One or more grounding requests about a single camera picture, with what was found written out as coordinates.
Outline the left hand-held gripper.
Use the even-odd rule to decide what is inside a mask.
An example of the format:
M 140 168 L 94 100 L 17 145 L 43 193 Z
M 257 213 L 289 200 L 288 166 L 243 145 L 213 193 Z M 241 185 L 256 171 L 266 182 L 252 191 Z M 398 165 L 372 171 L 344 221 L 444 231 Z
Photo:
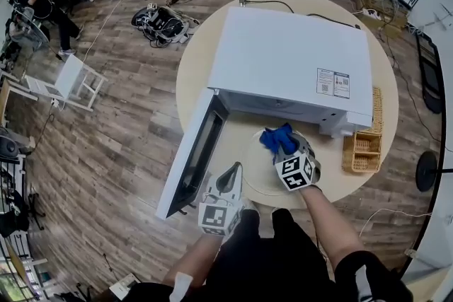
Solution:
M 212 176 L 199 204 L 198 226 L 206 234 L 228 238 L 241 218 L 243 167 L 235 162 L 219 176 Z

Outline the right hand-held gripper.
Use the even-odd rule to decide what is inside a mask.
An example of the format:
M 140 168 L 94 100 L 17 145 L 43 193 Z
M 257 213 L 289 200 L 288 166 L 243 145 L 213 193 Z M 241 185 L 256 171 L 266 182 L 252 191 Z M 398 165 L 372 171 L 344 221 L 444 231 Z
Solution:
M 303 136 L 289 136 L 296 145 L 294 152 L 280 144 L 275 157 L 275 168 L 288 191 L 315 185 L 321 178 L 321 164 Z

